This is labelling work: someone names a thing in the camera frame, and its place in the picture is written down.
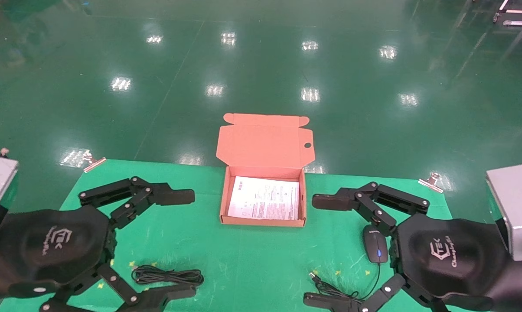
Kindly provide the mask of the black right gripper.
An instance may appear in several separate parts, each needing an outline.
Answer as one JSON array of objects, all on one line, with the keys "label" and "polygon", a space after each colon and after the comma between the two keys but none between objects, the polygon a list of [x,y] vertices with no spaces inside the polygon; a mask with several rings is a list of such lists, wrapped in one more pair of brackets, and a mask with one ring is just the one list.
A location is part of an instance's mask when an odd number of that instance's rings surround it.
[{"label": "black right gripper", "polygon": [[[401,289],[432,312],[440,304],[489,311],[489,294],[511,260],[497,228],[465,219],[440,220],[426,215],[430,202],[377,182],[314,194],[314,208],[356,211],[386,237],[392,237],[396,273],[366,299],[341,292],[310,274],[321,293],[306,292],[306,306],[331,312],[378,312]],[[382,206],[412,217],[397,221]]]}]

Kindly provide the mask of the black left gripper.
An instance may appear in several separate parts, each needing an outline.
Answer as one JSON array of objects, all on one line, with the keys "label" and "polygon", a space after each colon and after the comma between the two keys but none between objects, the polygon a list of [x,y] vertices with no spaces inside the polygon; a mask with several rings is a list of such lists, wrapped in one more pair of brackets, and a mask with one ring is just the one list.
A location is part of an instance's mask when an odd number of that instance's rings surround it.
[{"label": "black left gripper", "polygon": [[[192,189],[175,190],[167,182],[138,176],[79,194],[83,207],[73,211],[41,210],[7,214],[0,225],[0,299],[55,295],[41,312],[88,312],[68,304],[100,276],[124,303],[117,312],[162,312],[172,300],[194,297],[195,286],[176,285],[137,293],[107,263],[114,257],[116,233],[152,205],[195,201]],[[110,214],[98,210],[125,200]]]}]

